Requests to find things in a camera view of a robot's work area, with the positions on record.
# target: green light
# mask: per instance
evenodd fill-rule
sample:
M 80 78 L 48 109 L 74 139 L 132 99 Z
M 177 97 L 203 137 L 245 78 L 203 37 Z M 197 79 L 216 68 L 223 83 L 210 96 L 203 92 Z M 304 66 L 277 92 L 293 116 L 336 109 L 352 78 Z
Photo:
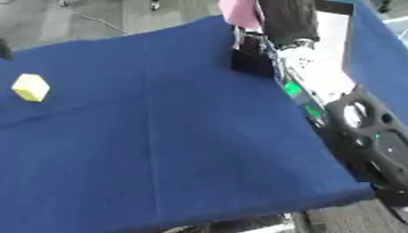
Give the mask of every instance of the green light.
M 289 96 L 294 96 L 301 92 L 301 87 L 294 82 L 289 82 L 285 84 L 285 91 Z
M 320 117 L 321 113 L 317 110 L 314 110 L 313 108 L 311 108 L 311 106 L 306 106 L 306 111 L 308 111 L 309 115 L 311 115 L 312 117 Z

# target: floor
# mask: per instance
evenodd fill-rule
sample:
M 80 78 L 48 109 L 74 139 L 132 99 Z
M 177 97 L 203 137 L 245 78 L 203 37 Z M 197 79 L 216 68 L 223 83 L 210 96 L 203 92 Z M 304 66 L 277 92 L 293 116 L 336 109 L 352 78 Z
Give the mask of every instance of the floor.
M 77 39 L 137 34 L 219 12 L 217 0 L 165 0 L 155 13 L 149 11 L 147 0 L 81 0 L 66 8 L 57 6 L 56 0 L 16 0 L 3 5 L 6 1 L 9 0 L 0 0 L 0 37 L 14 50 Z M 393 0 L 392 9 L 382 17 L 408 15 L 408 1 Z M 391 218 L 376 201 L 313 210 L 310 214 L 315 220 L 324 222 L 330 233 L 408 232 L 408 227 Z

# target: blue cloth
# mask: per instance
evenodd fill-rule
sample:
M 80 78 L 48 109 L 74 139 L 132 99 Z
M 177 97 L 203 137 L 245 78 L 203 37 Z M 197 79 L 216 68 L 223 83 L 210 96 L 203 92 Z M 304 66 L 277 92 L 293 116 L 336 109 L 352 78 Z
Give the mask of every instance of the blue cloth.
M 406 52 L 362 5 L 353 25 L 349 73 L 406 120 Z M 231 39 L 215 16 L 1 63 L 0 231 L 146 232 L 371 198 L 273 80 L 230 70 Z M 45 102 L 12 92 L 22 73 L 49 83 Z

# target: pink sleeve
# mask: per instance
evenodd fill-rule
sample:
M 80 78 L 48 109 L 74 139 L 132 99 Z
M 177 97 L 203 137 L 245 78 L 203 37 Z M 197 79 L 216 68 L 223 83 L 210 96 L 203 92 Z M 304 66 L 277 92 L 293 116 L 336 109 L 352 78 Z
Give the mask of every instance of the pink sleeve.
M 247 29 L 258 29 L 260 23 L 255 16 L 256 0 L 219 0 L 219 9 L 227 23 Z

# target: yellow sponge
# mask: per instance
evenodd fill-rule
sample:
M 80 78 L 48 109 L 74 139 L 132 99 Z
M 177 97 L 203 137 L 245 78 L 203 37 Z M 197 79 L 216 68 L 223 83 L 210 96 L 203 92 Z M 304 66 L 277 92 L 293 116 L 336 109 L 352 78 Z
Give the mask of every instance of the yellow sponge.
M 11 87 L 26 101 L 41 102 L 46 97 L 50 87 L 39 75 L 22 74 Z

